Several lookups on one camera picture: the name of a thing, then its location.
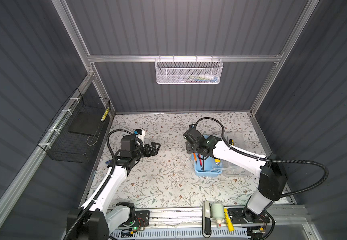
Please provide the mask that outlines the blue plastic tool box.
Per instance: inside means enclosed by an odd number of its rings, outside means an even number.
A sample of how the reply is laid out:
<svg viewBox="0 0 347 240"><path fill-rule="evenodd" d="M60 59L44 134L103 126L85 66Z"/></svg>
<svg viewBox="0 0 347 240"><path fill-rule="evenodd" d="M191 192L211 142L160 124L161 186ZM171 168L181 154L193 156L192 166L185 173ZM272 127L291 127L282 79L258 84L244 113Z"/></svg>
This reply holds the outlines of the blue plastic tool box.
<svg viewBox="0 0 347 240"><path fill-rule="evenodd" d="M197 154L190 143L186 142L186 151L191 155L194 164L194 172L198 177L218 177L223 174L225 177L246 177L252 175L247 169L223 159L208 157L203 160L203 156Z"/></svg>

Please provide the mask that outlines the red hex key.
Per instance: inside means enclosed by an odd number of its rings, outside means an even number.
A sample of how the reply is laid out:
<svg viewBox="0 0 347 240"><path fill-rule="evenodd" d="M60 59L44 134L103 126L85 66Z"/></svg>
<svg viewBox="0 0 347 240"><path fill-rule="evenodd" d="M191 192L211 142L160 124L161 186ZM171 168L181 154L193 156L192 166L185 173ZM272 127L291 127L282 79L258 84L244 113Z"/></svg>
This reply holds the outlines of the red hex key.
<svg viewBox="0 0 347 240"><path fill-rule="evenodd" d="M198 161L199 161L199 164L200 164L200 169L202 170L202 158L201 158L201 155L197 155L197 158L198 158Z"/></svg>

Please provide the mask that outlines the orange pencil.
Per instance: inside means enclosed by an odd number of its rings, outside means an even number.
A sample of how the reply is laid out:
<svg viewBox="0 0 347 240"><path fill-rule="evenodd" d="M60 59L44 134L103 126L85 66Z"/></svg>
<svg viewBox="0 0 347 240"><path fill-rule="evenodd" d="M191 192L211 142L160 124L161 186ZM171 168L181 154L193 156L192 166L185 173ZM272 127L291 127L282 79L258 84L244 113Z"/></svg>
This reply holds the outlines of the orange pencil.
<svg viewBox="0 0 347 240"><path fill-rule="evenodd" d="M197 157L196 157L196 154L195 154L195 153L193 153L193 158L194 158L195 164L197 165Z"/></svg>

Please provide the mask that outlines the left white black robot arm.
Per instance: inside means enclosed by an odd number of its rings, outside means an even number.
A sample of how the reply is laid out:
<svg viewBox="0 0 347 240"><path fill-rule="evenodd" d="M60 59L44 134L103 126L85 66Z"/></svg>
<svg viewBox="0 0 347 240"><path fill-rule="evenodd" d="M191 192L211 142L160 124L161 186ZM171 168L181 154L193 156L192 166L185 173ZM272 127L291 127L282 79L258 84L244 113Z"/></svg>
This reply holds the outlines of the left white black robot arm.
<svg viewBox="0 0 347 240"><path fill-rule="evenodd" d="M111 234L122 224L133 222L135 207L132 203L120 202L113 210L109 205L120 185L141 159L158 154L160 144L144 143L145 131L126 131L114 152L109 148L112 159L108 171L91 197L79 208L72 209L67 216L65 240L110 240Z"/></svg>

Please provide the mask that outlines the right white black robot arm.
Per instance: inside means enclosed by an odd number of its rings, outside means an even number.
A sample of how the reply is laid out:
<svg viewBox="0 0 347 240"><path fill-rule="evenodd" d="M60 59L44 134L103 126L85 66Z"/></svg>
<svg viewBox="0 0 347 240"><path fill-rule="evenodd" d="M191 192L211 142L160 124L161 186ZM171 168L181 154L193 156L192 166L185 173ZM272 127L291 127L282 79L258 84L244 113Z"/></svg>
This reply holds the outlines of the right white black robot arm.
<svg viewBox="0 0 347 240"><path fill-rule="evenodd" d="M232 146L224 137L204 137L195 127L189 128L183 137L191 153L230 162L259 178L257 190L249 198L244 213L261 215L283 193L287 177L282 164L263 155L257 155Z"/></svg>

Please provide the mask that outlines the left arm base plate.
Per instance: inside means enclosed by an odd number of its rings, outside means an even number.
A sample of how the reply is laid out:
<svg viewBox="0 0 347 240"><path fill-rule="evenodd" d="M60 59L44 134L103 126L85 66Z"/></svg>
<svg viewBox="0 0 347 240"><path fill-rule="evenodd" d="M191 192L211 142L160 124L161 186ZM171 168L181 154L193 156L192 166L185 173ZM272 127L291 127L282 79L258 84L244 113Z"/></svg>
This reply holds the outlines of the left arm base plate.
<svg viewBox="0 0 347 240"><path fill-rule="evenodd" d="M133 228L133 227L148 227L150 220L150 211L136 210L133 221L127 221L121 224L120 228Z"/></svg>

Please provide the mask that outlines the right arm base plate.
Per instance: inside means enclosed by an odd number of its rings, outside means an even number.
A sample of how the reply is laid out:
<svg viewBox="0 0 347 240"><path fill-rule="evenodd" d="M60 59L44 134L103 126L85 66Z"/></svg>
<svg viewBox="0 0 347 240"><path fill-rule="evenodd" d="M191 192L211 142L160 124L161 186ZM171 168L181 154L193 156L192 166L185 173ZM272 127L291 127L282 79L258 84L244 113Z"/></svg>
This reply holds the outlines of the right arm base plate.
<svg viewBox="0 0 347 240"><path fill-rule="evenodd" d="M228 208L228 215L233 224L264 224L271 222L267 214L256 215L245 208Z"/></svg>

